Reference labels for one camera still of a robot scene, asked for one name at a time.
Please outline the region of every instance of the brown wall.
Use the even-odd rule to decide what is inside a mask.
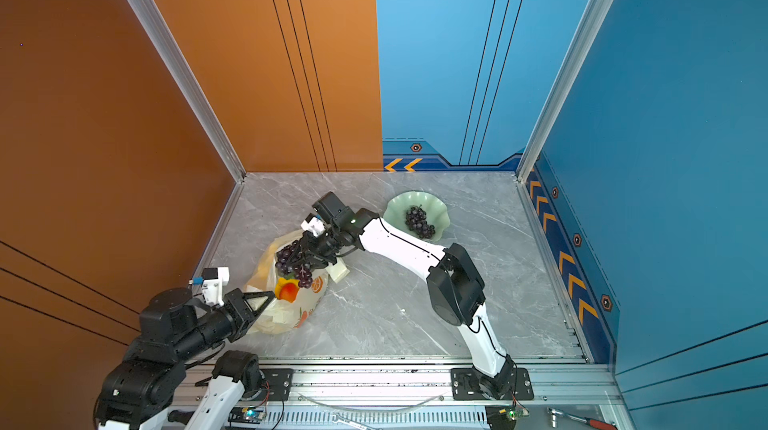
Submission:
[[[0,0],[7,428],[90,428],[138,311],[184,285],[233,181],[125,0]]]
[[[248,171],[380,171],[376,0],[155,0]]]

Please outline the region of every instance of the black mounting plate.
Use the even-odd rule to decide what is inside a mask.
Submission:
[[[261,371],[270,384],[270,402],[286,402],[293,381],[293,368],[261,368]],[[247,397],[248,402],[261,402],[266,398],[266,389]]]
[[[512,400],[512,392],[514,391],[514,397],[520,401],[533,400],[533,386],[531,384],[531,376],[528,374],[528,370],[522,367],[515,367],[512,369],[512,374],[509,376],[510,391],[506,395],[499,398],[500,400]],[[475,371],[472,368],[451,368],[451,384],[453,387],[453,399],[464,400],[492,400],[492,398],[486,398],[480,389],[480,384],[475,376]]]

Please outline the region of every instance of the wrench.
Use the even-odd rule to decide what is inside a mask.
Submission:
[[[334,413],[331,415],[331,421],[334,423],[341,422],[344,424],[347,424],[351,427],[357,428],[358,430],[379,430],[378,428],[369,427],[368,425],[363,425],[358,422],[354,422],[348,418],[344,418],[343,416],[339,415],[338,413]]]

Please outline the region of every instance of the white marble vein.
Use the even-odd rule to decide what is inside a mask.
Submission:
[[[552,284],[509,173],[251,173],[214,256],[243,285],[274,238],[298,228],[311,205],[335,192],[352,209],[383,214],[409,190],[439,197],[451,226],[441,245],[457,242],[485,280],[488,314],[513,356],[580,356],[563,323]],[[426,284],[379,255],[345,258],[351,273],[331,286],[300,329],[255,334],[233,348],[261,356],[467,356],[458,330],[429,305]]]

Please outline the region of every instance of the plastic bag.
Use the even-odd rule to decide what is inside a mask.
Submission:
[[[299,288],[298,280],[283,278],[275,268],[275,253],[301,236],[302,230],[297,230],[270,243],[259,259],[254,275],[245,284],[243,291],[272,290],[276,297],[256,320],[249,333],[277,334],[301,327],[325,295],[329,271],[334,281],[341,281],[349,273],[344,262],[339,259],[335,265],[312,271],[312,288]]]

